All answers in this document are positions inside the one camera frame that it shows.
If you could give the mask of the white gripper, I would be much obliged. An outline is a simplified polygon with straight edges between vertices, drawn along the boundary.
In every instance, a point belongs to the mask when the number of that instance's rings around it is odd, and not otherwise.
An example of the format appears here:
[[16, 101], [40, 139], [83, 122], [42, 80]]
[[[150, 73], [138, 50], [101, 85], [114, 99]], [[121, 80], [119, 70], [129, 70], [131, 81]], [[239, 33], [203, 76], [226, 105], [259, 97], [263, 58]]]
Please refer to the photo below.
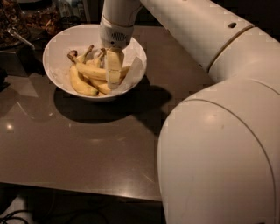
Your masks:
[[107, 50], [105, 57], [106, 81], [110, 89], [116, 89], [120, 85], [124, 60], [122, 49], [126, 48], [130, 43], [133, 31], [132, 26], [122, 27], [111, 23], [105, 17], [101, 17], [101, 43], [105, 48], [110, 48]]

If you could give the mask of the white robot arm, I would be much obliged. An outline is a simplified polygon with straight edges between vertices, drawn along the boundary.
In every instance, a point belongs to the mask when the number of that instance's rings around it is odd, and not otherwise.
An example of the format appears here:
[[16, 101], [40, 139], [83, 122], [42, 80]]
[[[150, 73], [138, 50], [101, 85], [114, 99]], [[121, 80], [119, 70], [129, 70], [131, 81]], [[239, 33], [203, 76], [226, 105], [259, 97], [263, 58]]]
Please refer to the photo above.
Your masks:
[[104, 0], [102, 43], [125, 47], [141, 7], [213, 79], [159, 135], [166, 223], [280, 224], [280, 45], [212, 0]]

